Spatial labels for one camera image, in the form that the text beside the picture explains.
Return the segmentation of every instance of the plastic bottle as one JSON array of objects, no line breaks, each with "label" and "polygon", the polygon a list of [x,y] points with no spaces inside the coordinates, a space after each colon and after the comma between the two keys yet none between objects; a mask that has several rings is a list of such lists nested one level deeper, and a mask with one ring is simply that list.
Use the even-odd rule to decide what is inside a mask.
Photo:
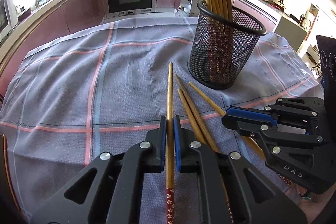
[{"label": "plastic bottle", "polygon": [[188,14],[184,11],[183,6],[179,7],[179,10],[175,13],[175,17],[188,17]]}]

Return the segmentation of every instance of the silver screw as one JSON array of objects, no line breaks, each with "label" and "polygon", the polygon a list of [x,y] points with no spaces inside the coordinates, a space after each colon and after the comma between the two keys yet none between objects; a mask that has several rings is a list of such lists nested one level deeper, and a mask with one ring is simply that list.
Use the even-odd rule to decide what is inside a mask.
[{"label": "silver screw", "polygon": [[190,146],[192,148],[199,148],[199,147],[201,147],[201,143],[198,142],[198,141],[193,141],[193,142],[190,143]]},{"label": "silver screw", "polygon": [[110,153],[107,153],[107,152],[104,152],[104,153],[101,153],[100,154],[100,157],[99,157],[101,160],[108,160],[109,158],[111,158],[111,154]]},{"label": "silver screw", "polygon": [[280,149],[280,147],[275,146],[275,147],[273,147],[272,151],[273,151],[274,154],[279,154],[281,149]]},{"label": "silver screw", "polygon": [[233,160],[239,160],[240,159],[240,154],[238,152],[232,152],[230,154],[230,158]]},{"label": "silver screw", "polygon": [[144,141],[144,142],[140,143],[140,147],[143,148],[143,149],[148,148],[150,146],[151,146],[151,143],[147,142],[147,141]]}]

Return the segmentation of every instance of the plaid tablecloth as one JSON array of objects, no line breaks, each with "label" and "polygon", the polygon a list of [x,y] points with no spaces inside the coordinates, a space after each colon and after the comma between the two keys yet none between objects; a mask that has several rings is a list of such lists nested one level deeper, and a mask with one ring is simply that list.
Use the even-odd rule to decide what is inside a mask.
[{"label": "plaid tablecloth", "polygon": [[[221,108],[262,109],[279,97],[323,91],[310,70],[274,33],[261,37],[235,84],[211,90],[189,74],[197,18],[132,18],[90,28],[27,54],[6,92],[0,133],[8,138],[16,196],[27,219],[47,198],[103,151],[125,152],[157,128],[166,112],[168,63]],[[192,98],[220,150],[239,151],[286,190],[241,137],[192,89]],[[174,93],[174,114],[190,128]],[[147,174],[140,223],[165,223],[165,174]],[[175,174],[175,222],[199,221],[196,177]]]}]

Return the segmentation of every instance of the white countertop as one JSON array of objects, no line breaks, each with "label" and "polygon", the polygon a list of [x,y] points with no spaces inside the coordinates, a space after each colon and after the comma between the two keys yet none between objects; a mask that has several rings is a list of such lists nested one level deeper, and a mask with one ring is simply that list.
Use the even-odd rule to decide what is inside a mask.
[{"label": "white countertop", "polygon": [[261,10],[263,10],[264,12],[269,14],[271,17],[273,17],[276,21],[279,21],[281,19],[281,17],[285,17],[287,20],[291,21],[293,24],[299,26],[297,24],[297,22],[295,22],[293,19],[291,19],[288,15],[286,15],[282,11],[272,7],[271,5],[264,2],[263,0],[245,0],[245,1],[255,5],[258,8],[260,8]]},{"label": "white countertop", "polygon": [[20,38],[20,36],[35,22],[37,21],[44,13],[48,12],[48,10],[52,9],[56,5],[60,4],[63,0],[49,0],[44,3],[36,10],[32,11],[31,15],[28,18],[20,22],[18,25],[14,27],[11,31],[10,35],[4,38],[0,46],[0,63],[6,56],[9,49],[14,45],[14,43]]}]

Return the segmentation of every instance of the mesh basket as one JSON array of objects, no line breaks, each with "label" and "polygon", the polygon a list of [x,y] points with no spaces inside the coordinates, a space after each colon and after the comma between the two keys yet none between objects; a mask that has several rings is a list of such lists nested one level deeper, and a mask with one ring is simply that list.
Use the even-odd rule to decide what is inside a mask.
[{"label": "mesh basket", "polygon": [[233,85],[250,57],[265,27],[253,16],[233,7],[233,22],[206,9],[200,10],[193,47],[188,61],[191,75],[212,89]]}]

